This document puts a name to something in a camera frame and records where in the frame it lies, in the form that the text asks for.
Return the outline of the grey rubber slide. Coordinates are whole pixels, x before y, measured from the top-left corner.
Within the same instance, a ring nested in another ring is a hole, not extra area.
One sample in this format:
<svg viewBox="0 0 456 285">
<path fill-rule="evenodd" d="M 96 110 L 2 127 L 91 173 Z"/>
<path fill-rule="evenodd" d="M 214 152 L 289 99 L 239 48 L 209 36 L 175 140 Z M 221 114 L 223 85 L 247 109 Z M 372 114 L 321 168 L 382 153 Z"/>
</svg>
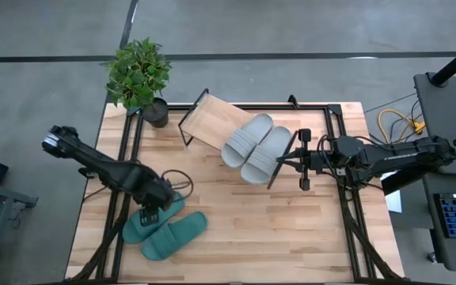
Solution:
<svg viewBox="0 0 456 285">
<path fill-rule="evenodd" d="M 241 178 L 250 184 L 267 184 L 292 137 L 282 126 L 274 127 L 258 144 L 241 167 Z"/>
<path fill-rule="evenodd" d="M 223 163 L 232 169 L 242 166 L 273 127 L 273 119 L 268 114 L 260 113 L 237 128 L 222 146 Z"/>
</svg>

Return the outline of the white paper sheet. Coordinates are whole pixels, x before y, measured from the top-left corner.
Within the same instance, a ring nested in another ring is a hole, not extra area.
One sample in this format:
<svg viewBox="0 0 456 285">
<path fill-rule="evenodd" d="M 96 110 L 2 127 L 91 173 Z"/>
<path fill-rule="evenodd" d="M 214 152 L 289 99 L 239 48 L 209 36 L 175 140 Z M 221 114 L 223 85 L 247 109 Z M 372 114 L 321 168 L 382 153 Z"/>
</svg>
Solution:
<svg viewBox="0 0 456 285">
<path fill-rule="evenodd" d="M 402 212 L 402 202 L 401 202 L 401 191 L 397 190 L 390 194 L 385 195 L 386 206 L 388 211 L 401 213 Z"/>
</svg>

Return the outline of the green rubber slide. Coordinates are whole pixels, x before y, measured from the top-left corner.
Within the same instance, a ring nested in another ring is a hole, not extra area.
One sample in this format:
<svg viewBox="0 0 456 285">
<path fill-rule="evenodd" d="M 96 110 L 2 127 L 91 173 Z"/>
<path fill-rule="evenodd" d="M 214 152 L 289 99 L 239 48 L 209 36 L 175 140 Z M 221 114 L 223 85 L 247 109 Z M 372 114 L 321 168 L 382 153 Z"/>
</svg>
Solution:
<svg viewBox="0 0 456 285">
<path fill-rule="evenodd" d="M 136 244 L 147 239 L 155 230 L 163 226 L 170 218 L 181 211 L 184 208 L 185 202 L 184 197 L 177 192 L 174 202 L 170 208 L 163 211 L 161 208 L 158 209 L 158 222 L 143 226 L 141 224 L 141 212 L 143 209 L 138 209 L 132 214 L 132 216 L 126 221 L 122 230 L 123 240 L 128 244 Z"/>
<path fill-rule="evenodd" d="M 199 237 L 208 226 L 207 216 L 196 211 L 155 230 L 142 244 L 141 253 L 149 260 L 165 260 Z"/>
</svg>

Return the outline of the green potted plant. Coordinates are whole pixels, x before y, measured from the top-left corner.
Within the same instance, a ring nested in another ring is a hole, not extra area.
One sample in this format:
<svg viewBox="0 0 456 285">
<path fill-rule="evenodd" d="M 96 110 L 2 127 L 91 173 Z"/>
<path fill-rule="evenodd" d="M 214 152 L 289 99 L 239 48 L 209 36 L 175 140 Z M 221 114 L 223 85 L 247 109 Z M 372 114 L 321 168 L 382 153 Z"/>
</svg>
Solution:
<svg viewBox="0 0 456 285">
<path fill-rule="evenodd" d="M 105 89 L 114 105 L 139 109 L 153 127 L 161 128 L 168 123 L 169 107 L 162 91 L 169 84 L 172 67 L 160 44 L 148 37 L 133 40 L 116 51 L 107 68 Z"/>
</svg>

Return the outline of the black aluminium table frame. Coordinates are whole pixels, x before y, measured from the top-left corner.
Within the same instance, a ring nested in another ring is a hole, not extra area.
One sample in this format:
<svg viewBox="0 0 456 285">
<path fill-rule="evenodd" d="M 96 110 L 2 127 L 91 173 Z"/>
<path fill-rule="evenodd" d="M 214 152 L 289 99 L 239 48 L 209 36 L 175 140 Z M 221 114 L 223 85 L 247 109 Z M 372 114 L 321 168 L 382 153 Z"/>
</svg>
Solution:
<svg viewBox="0 0 456 285">
<path fill-rule="evenodd" d="M 331 131 L 366 135 L 360 104 L 244 104 L 267 112 L 294 131 L 309 128 L 313 139 Z M 342 117 L 326 118 L 342 111 Z M 138 244 L 113 243 L 101 277 L 120 283 L 342 283 L 353 279 L 338 191 L 329 176 L 311 176 L 300 190 L 299 175 L 283 167 L 271 187 L 246 184 L 238 172 L 221 169 L 219 152 L 180 130 L 189 107 L 174 105 L 163 128 L 133 127 L 139 160 L 173 181 L 191 177 L 193 190 L 182 216 L 200 211 L 208 227 L 163 261 L 145 258 Z"/>
</svg>

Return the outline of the wooden shelf with black frame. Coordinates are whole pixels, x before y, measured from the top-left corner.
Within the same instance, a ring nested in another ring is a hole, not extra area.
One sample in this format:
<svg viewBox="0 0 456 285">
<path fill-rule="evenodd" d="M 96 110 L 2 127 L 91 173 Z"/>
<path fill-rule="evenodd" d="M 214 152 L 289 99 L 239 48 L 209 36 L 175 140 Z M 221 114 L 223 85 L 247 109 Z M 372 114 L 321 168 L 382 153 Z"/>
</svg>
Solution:
<svg viewBox="0 0 456 285">
<path fill-rule="evenodd" d="M 226 166 L 222 161 L 221 149 L 225 141 L 234 133 L 237 128 L 242 127 L 254 116 L 260 113 L 268 114 L 273 119 L 274 127 L 284 127 L 283 125 L 279 125 L 278 122 L 271 116 L 271 114 L 267 112 L 251 113 L 244 110 L 243 108 L 239 108 L 231 103 L 225 102 L 209 94 L 208 91 L 204 91 L 196 100 L 191 109 L 188 110 L 187 114 L 179 123 L 179 126 L 180 130 L 185 132 L 185 134 L 190 135 L 194 139 L 198 139 L 200 142 L 213 147 L 219 152 L 219 163 L 221 169 L 228 172 L 237 171 L 239 177 L 241 177 L 242 166 L 235 169 Z M 272 186 L 272 182 L 277 176 L 278 167 L 279 163 L 269 182 L 266 184 L 268 187 Z"/>
</svg>

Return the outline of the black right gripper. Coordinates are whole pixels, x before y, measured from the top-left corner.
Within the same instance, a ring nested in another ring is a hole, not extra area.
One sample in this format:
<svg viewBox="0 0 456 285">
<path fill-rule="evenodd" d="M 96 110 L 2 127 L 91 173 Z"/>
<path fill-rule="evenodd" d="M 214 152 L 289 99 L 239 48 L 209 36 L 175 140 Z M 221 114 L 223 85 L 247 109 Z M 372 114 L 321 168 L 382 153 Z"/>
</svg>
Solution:
<svg viewBox="0 0 456 285">
<path fill-rule="evenodd" d="M 278 157 L 277 160 L 279 165 L 288 165 L 292 167 L 296 172 L 301 172 L 299 187 L 303 191 L 309 191 L 310 179 L 308 172 L 311 165 L 311 154 L 309 151 L 309 142 L 311 141 L 311 130 L 308 128 L 299 129 L 298 139 L 301 142 L 301 147 L 297 147 L 294 151 Z M 288 159 L 292 158 L 300 158 L 300 161 L 288 161 Z"/>
</svg>

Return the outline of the grey desk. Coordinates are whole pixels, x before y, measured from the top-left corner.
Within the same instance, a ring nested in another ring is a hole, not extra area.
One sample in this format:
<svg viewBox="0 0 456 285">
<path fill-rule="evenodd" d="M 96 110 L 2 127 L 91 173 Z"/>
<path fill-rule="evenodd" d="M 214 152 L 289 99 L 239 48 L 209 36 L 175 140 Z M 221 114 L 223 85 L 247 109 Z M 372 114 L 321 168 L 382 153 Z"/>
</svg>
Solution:
<svg viewBox="0 0 456 285">
<path fill-rule="evenodd" d="M 431 237 L 437 261 L 445 268 L 456 271 L 456 238 L 448 238 L 442 229 L 439 215 L 436 210 L 434 194 L 456 194 L 456 176 L 442 174 L 428 174 L 424 179 L 427 204 L 431 214 L 433 229 Z"/>
<path fill-rule="evenodd" d="M 413 77 L 420 107 L 430 136 L 442 137 L 455 148 L 456 139 L 456 77 L 447 81 L 444 87 L 429 82 L 426 74 Z M 440 168 L 441 173 L 456 175 L 456 160 Z"/>
</svg>

